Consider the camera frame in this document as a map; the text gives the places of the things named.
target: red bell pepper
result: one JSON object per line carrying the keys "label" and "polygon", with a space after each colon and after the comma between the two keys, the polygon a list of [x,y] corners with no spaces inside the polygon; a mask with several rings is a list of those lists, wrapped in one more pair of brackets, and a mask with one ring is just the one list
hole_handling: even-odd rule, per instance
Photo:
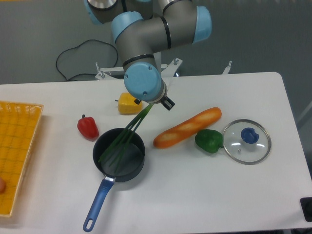
{"label": "red bell pepper", "polygon": [[92,117],[82,115],[77,124],[78,130],[87,140],[96,140],[98,137],[98,127]]}

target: yellow basket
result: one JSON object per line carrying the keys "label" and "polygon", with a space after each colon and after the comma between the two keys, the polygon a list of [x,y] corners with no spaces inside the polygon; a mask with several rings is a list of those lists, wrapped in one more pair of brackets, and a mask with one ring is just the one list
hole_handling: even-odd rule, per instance
{"label": "yellow basket", "polygon": [[0,101],[0,216],[10,217],[43,105]]}

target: saucepan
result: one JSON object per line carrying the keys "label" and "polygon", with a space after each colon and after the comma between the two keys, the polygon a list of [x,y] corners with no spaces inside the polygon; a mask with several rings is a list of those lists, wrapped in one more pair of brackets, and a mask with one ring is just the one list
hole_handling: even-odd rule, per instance
{"label": "saucepan", "polygon": [[106,195],[115,182],[126,182],[136,177],[143,168],[145,159],[145,146],[141,137],[134,133],[121,159],[116,160],[121,147],[112,150],[106,160],[99,162],[100,156],[110,146],[123,128],[115,128],[105,132],[96,141],[93,148],[93,161],[96,167],[104,174],[90,211],[83,224],[83,230],[90,232],[97,220]]}

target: white table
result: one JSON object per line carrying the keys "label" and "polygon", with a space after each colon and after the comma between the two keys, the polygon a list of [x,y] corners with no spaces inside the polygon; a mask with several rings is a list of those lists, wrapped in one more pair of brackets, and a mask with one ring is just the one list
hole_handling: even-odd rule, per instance
{"label": "white table", "polygon": [[[312,227],[300,198],[312,183],[282,78],[277,73],[171,78],[171,111],[151,109],[137,132],[146,146],[141,173],[116,183],[98,216],[94,234],[212,233]],[[0,86],[0,99],[41,103],[43,117],[18,201],[0,233],[85,233],[82,225],[103,175],[92,160],[94,142],[77,130],[82,114],[93,116],[101,133],[124,127],[117,102],[122,80]],[[218,106],[223,116],[211,129],[248,118],[272,138],[268,158],[243,165],[223,149],[208,156],[194,137],[166,150],[152,142],[195,114]]]}

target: light blue joint cap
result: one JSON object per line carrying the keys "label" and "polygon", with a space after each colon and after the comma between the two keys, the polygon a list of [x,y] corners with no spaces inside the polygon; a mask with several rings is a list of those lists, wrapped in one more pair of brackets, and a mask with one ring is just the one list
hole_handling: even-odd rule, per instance
{"label": "light blue joint cap", "polygon": [[86,7],[86,10],[89,14],[89,17],[92,21],[93,24],[96,24],[96,25],[99,25],[99,24],[102,24],[100,21],[98,21],[98,19],[96,18],[96,16],[93,14],[92,10],[90,9],[90,6],[88,4],[88,1],[87,0],[83,0],[84,2],[84,6]]}
{"label": "light blue joint cap", "polygon": [[201,40],[207,39],[210,36],[212,29],[213,25],[211,23],[209,11],[205,6],[198,6],[197,22],[193,44]]}
{"label": "light blue joint cap", "polygon": [[160,92],[161,76],[153,65],[147,62],[137,62],[127,69],[124,83],[128,92],[135,98],[152,101]]}
{"label": "light blue joint cap", "polygon": [[141,14],[139,12],[124,12],[118,16],[116,16],[112,21],[112,33],[114,42],[116,42],[118,36],[131,24],[138,20],[143,20]]}

